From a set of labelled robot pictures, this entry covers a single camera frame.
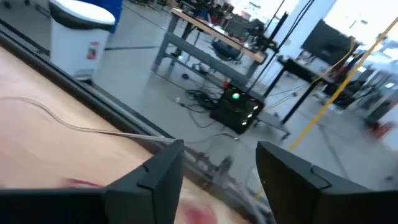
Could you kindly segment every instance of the yellow pole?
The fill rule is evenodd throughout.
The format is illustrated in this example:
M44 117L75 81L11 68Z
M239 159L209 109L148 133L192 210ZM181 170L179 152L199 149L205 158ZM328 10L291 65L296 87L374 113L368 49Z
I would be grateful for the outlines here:
M296 146L303 140L304 136L308 134L308 132L312 129L312 127L319 121L321 116L325 113L325 111L328 109L329 105L331 105L336 99L337 96L344 90L344 88L348 85L349 81L352 79L354 74L356 73L357 69L362 66L363 62L366 60L366 58L371 54L371 52L374 50L374 48L381 42L383 37L387 35L387 33L395 26L395 24L398 22L398 17L391 22L389 27L377 38L377 41L373 44L373 46L364 54L362 59L359 61L358 64L352 69L352 71L349 73L347 76L346 80L341 84L341 86L336 90L335 94L331 96L329 101L324 105L324 107L321 109L321 111L317 114L317 116L311 121L311 123L304 129L304 131L300 134L300 136L294 141L293 144L289 146L289 150L293 150L296 148Z

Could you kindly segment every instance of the white trash can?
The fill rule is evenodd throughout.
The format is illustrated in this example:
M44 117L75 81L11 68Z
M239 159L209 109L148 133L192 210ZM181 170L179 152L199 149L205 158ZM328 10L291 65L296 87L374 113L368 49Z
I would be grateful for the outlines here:
M50 0L50 61L78 80L91 80L115 23L107 10L76 0Z

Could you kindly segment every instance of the wooden tabletop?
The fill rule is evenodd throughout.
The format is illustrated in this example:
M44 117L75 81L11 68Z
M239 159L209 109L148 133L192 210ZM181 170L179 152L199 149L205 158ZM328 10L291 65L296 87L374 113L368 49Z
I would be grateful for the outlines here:
M21 96L41 102L61 119L76 126L117 131L0 47L0 97L4 96ZM44 110L20 101L0 101L0 141L2 188L60 187L65 178L108 185L152 156L126 138L68 129ZM182 191L182 195L193 193L212 206L219 223L247 223L188 179L183 180ZM178 215L176 223L186 221Z
M240 44L238 39L232 38L225 32L223 29L219 28L218 26L213 25L210 22L207 22L202 19L195 19L186 15L182 9L179 8L172 8L171 13L175 14L178 17L188 21L189 23L193 24L194 26L198 27L199 29L205 31L206 33L216 37L217 39L223 41L224 43L228 44L229 46L235 48L236 50L242 51L242 53L248 55L251 59L255 60L258 63L262 63L265 61L266 56L261 53L257 52L254 53L249 49L249 45L247 43Z

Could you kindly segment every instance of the green light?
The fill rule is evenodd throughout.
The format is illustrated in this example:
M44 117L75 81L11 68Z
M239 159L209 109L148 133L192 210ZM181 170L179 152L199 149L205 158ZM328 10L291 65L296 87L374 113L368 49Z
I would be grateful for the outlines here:
M239 99L239 97L240 97L239 93L232 94L232 98L234 98L235 100Z

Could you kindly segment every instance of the black monitor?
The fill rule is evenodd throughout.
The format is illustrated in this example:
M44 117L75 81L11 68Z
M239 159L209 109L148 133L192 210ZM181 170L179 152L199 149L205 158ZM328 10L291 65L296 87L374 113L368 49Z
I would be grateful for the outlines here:
M352 52L358 46L359 44L355 42ZM325 21L320 20L303 43L302 48L329 65L334 65L349 52L351 40Z

